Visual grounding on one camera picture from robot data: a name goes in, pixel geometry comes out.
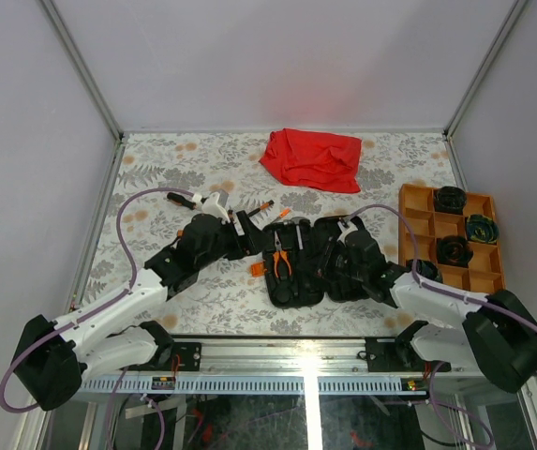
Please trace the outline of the orange handled pliers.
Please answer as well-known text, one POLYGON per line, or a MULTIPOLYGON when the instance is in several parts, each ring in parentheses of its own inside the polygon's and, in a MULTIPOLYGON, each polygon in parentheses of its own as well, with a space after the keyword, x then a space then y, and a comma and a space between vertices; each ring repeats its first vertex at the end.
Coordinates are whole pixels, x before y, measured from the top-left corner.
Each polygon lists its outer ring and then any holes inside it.
POLYGON ((282 247, 281 239, 277 231, 274 231, 275 252, 273 253, 273 273, 276 283, 292 277, 292 267, 288 252, 282 247))

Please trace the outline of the chrome claw hammer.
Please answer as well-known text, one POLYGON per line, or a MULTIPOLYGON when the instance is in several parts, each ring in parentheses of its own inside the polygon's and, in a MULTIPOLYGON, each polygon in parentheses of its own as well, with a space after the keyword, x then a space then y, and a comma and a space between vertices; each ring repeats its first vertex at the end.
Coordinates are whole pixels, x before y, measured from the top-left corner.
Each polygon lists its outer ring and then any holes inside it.
POLYGON ((295 229, 296 250, 292 251, 290 255, 291 270, 295 274, 306 259, 303 230, 305 226, 310 225, 310 221, 304 217, 293 217, 285 220, 284 225, 295 229))

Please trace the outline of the black plastic tool case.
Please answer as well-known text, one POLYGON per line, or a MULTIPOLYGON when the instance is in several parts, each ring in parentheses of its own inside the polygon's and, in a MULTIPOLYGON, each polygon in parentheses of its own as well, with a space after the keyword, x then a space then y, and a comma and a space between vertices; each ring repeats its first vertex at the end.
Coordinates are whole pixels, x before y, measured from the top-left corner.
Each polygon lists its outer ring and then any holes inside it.
MULTIPOLYGON (((304 250, 306 251, 305 262, 298 271, 280 284, 276 283, 273 273, 273 253, 275 252, 274 231, 277 231, 281 239, 282 247, 288 252, 289 260, 292 251, 296 250, 295 229, 286 227, 283 223, 268 225, 263 229, 264 234, 269 238, 268 244, 262 253, 263 262, 267 268, 264 275, 269 299, 273 306, 277 308, 304 308, 316 306, 325 296, 329 297, 317 277, 317 266, 321 255, 326 249, 329 239, 342 241, 350 232, 342 233, 337 222, 341 216, 323 217, 311 222, 303 230, 304 250)), ((355 225, 356 230, 367 230, 363 221, 354 217, 350 221, 355 225)), ((385 283, 385 276, 381 276, 381 286, 385 289, 386 299, 375 300, 386 303, 391 299, 385 283)))

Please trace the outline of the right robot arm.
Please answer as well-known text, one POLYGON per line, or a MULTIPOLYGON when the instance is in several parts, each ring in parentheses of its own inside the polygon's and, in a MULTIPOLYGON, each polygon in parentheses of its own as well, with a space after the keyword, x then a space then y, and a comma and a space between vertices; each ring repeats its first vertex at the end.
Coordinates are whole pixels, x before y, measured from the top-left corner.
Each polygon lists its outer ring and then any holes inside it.
POLYGON ((322 245, 318 278, 350 287, 341 301, 370 299, 422 316, 396 339, 405 369, 426 361, 477 368, 500 390, 515 393, 537 374, 537 323, 507 290, 469 292, 386 261, 366 230, 349 228, 322 245))

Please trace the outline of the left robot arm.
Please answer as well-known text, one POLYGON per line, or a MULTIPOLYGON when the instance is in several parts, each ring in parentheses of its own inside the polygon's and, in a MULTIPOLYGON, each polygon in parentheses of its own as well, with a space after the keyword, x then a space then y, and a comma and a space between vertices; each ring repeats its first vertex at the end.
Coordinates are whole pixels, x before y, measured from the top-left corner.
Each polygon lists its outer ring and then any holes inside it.
POLYGON ((173 358, 173 339, 143 315, 191 287, 207 266, 253 256, 267 247, 267 234, 246 212, 236 217, 231 222, 198 214, 175 243, 145 262, 124 287, 54 320, 42 315, 31 319, 10 371, 36 406, 52 411, 84 382, 120 368, 166 368, 173 358))

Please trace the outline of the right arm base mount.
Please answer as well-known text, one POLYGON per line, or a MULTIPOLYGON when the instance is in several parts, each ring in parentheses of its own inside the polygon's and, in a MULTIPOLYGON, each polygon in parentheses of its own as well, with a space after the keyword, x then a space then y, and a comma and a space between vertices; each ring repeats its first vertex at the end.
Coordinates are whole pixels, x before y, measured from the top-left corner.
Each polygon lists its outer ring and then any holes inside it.
POLYGON ((434 368, 439 360, 419 356, 408 342, 392 337, 366 337, 365 360, 369 372, 421 372, 434 368))

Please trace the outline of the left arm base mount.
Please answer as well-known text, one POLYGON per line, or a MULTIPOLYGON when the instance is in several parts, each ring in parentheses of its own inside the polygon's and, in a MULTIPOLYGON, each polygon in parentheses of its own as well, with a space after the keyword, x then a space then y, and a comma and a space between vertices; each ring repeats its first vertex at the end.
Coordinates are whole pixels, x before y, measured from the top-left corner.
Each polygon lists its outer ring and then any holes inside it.
POLYGON ((201 367, 202 344, 200 342, 175 342, 168 356, 152 359, 142 365, 131 365, 130 371, 197 372, 201 367))

